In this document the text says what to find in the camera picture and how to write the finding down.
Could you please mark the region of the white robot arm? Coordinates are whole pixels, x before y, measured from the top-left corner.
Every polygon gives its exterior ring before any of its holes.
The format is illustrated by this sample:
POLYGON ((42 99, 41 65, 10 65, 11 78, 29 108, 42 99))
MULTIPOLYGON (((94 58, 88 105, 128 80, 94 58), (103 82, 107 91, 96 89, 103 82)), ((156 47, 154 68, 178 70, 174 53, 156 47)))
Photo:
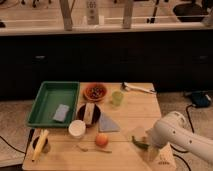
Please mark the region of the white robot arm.
POLYGON ((149 144, 162 149, 167 143, 173 143, 213 164, 213 140, 186 130, 185 124, 186 118, 180 112, 168 113, 146 131, 149 144))

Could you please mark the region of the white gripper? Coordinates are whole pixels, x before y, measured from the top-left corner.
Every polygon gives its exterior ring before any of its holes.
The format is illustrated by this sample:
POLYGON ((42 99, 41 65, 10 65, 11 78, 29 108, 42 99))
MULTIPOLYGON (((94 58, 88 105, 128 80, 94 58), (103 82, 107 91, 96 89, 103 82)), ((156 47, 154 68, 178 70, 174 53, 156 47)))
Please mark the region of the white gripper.
POLYGON ((147 161, 152 162, 156 159, 156 157, 159 154, 159 149, 158 149, 159 139, 158 139, 158 135, 156 131, 153 128, 147 130, 146 133, 147 133, 148 142, 151 145, 147 151, 147 161))

